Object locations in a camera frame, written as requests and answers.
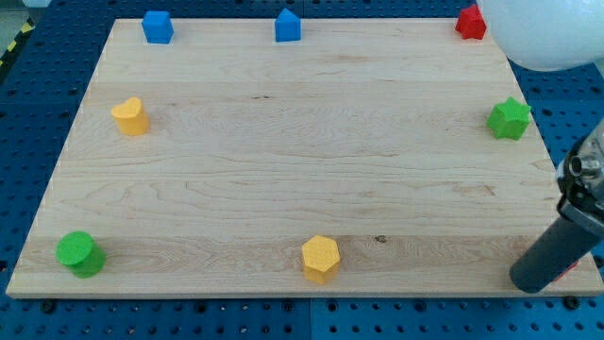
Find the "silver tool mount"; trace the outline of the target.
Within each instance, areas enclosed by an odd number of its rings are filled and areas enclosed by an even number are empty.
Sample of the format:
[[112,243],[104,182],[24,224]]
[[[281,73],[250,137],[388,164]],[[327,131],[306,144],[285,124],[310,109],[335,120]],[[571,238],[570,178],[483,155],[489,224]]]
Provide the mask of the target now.
[[603,120],[577,140],[557,167],[561,216],[603,233]]

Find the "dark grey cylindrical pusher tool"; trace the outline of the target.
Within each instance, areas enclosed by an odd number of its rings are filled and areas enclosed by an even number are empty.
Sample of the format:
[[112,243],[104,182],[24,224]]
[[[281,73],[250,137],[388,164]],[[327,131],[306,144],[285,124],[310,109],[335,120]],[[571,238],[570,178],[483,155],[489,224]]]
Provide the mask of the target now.
[[603,223],[597,218],[560,214],[512,265],[512,283],[525,293],[538,293],[602,241]]

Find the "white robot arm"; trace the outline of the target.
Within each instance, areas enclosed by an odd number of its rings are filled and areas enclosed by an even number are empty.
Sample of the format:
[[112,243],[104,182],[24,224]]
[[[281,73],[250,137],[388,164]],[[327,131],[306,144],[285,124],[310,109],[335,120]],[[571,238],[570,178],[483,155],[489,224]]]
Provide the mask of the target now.
[[[598,0],[478,0],[491,36],[530,70],[571,69],[603,58]],[[558,219],[512,265],[512,283],[538,293],[603,240],[603,126],[575,142],[559,163]]]

